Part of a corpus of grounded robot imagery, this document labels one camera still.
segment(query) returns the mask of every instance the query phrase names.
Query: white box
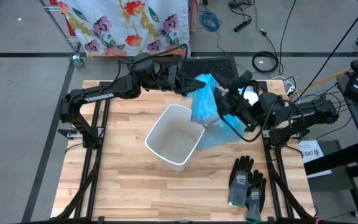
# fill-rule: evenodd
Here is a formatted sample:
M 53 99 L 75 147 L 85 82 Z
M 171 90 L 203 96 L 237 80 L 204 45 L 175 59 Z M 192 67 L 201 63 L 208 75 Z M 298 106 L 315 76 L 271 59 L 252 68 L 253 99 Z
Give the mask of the white box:
M 191 110 L 172 104 L 165 109 L 145 139 L 145 144 L 170 169 L 185 169 L 205 128 L 190 122 Z

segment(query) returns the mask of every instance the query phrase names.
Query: wooden table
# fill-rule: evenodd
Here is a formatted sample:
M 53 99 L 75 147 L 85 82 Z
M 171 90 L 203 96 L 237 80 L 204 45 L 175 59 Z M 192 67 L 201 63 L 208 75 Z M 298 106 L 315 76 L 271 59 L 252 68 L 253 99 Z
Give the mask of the wooden table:
M 98 83 L 85 81 L 83 88 Z M 285 93 L 281 80 L 268 80 L 267 85 L 269 92 L 279 95 Z M 196 152 L 183 172 L 167 169 L 146 148 L 146 135 L 164 109 L 172 103 L 191 107 L 191 100 L 183 100 L 179 95 L 161 91 L 143 91 L 134 100 L 117 98 L 111 101 L 93 219 L 104 216 L 106 220 L 243 221 L 247 209 L 227 204 L 228 178 L 234 160 L 243 155 L 254 158 L 253 169 L 266 175 L 268 183 L 262 219 L 274 217 L 261 138 L 252 143 L 237 141 Z M 94 103 L 84 105 L 81 109 L 89 123 L 93 110 Z M 246 138 L 253 136 L 253 133 L 249 133 Z M 80 142 L 80 139 L 72 140 L 68 146 Z M 296 141 L 290 141 L 288 145 L 298 148 Z M 282 156 L 290 190 L 305 210 L 314 215 L 313 199 L 301 155 L 292 149 L 283 148 Z M 84 157 L 85 149 L 81 146 L 67 152 L 52 217 L 62 212 L 78 190 Z M 279 197 L 283 216 L 286 216 L 280 190 Z M 84 199 L 82 216 L 85 215 L 88 194 Z

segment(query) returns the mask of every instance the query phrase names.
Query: black glove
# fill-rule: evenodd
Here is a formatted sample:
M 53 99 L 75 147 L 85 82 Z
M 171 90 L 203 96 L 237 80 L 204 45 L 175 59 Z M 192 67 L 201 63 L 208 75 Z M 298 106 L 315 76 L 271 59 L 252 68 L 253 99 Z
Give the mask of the black glove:
M 260 213 L 265 204 L 266 179 L 263 173 L 255 170 L 254 174 L 249 174 L 248 180 L 249 186 L 246 202 L 248 215 L 246 216 L 246 220 L 248 223 L 261 223 Z
M 234 162 L 229 179 L 229 204 L 245 207 L 249 185 L 248 176 L 252 175 L 250 171 L 253 164 L 254 159 L 250 159 L 249 156 L 241 156 Z

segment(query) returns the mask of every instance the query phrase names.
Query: gray floor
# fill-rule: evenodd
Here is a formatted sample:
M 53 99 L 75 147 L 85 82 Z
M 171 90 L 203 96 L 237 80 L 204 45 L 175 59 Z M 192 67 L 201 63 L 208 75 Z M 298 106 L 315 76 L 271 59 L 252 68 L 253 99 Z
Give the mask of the gray floor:
M 229 11 L 227 0 L 209 2 L 208 9 L 222 20 L 218 31 L 221 48 L 228 52 L 272 50 L 256 31 L 254 22 L 238 33 L 232 31 L 242 18 Z M 0 0 L 0 3 L 0 52 L 70 52 L 37 1 Z M 291 4 L 288 0 L 257 0 L 256 3 L 258 26 L 268 32 L 277 50 Z M 254 18 L 253 7 L 246 12 Z M 288 23 L 283 52 L 330 52 L 357 15 L 355 0 L 298 0 Z M 59 13 L 56 16 L 60 23 L 64 22 Z M 358 46 L 354 44 L 357 36 L 358 23 L 338 52 L 358 52 Z M 217 38 L 215 33 L 199 29 L 191 37 L 192 51 L 219 52 Z M 332 58 L 318 80 L 347 69 L 354 59 L 358 58 Z M 325 60 L 325 57 L 284 57 L 283 76 L 293 75 L 297 85 L 303 87 Z M 83 80 L 108 80 L 115 76 L 117 63 L 112 58 L 85 58 L 84 61 L 84 67 L 75 69 L 70 89 L 79 88 Z M 253 71 L 250 57 L 236 57 L 236 62 Z M 0 58 L 0 223 L 22 219 L 68 65 L 67 58 Z M 269 61 L 264 60 L 263 65 L 269 66 Z M 272 77 L 277 75 L 277 72 L 270 74 Z M 334 82 L 331 80 L 310 88 L 308 93 L 326 89 Z M 348 112 L 343 112 L 337 123 L 313 127 L 309 138 L 342 126 L 349 116 Z M 338 139 L 341 146 L 346 147 L 358 142 L 358 136 L 354 136 L 356 132 L 351 122 L 322 139 Z M 66 144 L 66 139 L 55 136 L 33 220 L 46 220 L 50 216 Z M 348 192 L 315 192 L 312 189 L 312 194 L 321 218 L 356 209 Z M 334 220 L 358 223 L 358 218 L 350 215 Z

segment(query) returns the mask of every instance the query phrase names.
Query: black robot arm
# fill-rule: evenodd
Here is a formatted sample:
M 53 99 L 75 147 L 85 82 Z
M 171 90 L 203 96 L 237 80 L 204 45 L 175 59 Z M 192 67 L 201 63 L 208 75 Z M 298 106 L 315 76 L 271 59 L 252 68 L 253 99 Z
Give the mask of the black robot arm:
M 101 82 L 96 87 L 72 90 L 67 94 L 60 102 L 60 119 L 63 123 L 74 125 L 82 134 L 83 147 L 97 148 L 101 144 L 101 133 L 97 127 L 86 122 L 80 113 L 81 106 L 115 97 L 134 99 L 140 95 L 140 87 L 146 91 L 173 91 L 183 96 L 204 87 L 205 83 L 182 72 L 182 63 L 183 59 L 178 56 L 155 58 L 148 53 L 140 54 L 128 63 L 128 75 L 116 78 L 113 82 Z
M 218 114 L 237 116 L 245 124 L 246 131 L 254 131 L 258 126 L 261 126 L 261 130 L 269 130 L 273 146 L 286 143 L 292 135 L 314 124 L 332 124 L 339 117 L 332 102 L 326 98 L 317 98 L 296 105 L 284 100 L 282 96 L 263 92 L 252 105 L 239 93 L 239 89 L 255 83 L 250 71 L 246 71 L 238 80 L 230 83 L 217 74 L 214 74 L 214 78 L 222 87 L 228 89 L 223 95 L 219 90 L 215 92 Z M 276 128 L 284 121 L 289 121 L 290 125 L 286 128 Z

